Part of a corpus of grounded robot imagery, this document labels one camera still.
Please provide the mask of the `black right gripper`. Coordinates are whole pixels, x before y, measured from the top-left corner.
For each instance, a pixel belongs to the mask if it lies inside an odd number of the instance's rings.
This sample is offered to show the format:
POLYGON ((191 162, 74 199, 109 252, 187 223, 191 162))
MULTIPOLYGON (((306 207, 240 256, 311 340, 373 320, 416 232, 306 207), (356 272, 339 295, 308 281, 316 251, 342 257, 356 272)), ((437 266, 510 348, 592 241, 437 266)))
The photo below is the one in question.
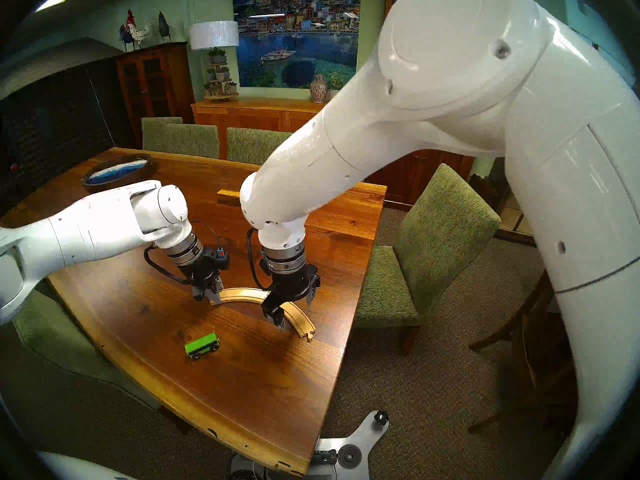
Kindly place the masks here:
POLYGON ((282 305, 303 298, 307 305, 312 304, 321 287, 318 267, 305 264, 293 273, 270 271, 269 274, 272 284, 268 288, 269 293, 262 301, 262 311, 264 317, 271 320, 276 327, 285 328, 285 311, 282 305))

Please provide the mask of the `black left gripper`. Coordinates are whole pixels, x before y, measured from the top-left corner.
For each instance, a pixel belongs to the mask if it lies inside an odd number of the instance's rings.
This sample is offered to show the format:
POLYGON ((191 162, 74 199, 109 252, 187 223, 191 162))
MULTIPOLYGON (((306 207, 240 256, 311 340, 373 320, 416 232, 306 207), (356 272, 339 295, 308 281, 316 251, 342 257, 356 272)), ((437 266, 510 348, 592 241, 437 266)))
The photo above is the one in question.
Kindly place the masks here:
POLYGON ((201 302, 206 297, 211 305, 220 305, 221 291, 224 289, 220 278, 223 271, 222 251, 203 251, 191 265, 191 286, 193 299, 201 302))

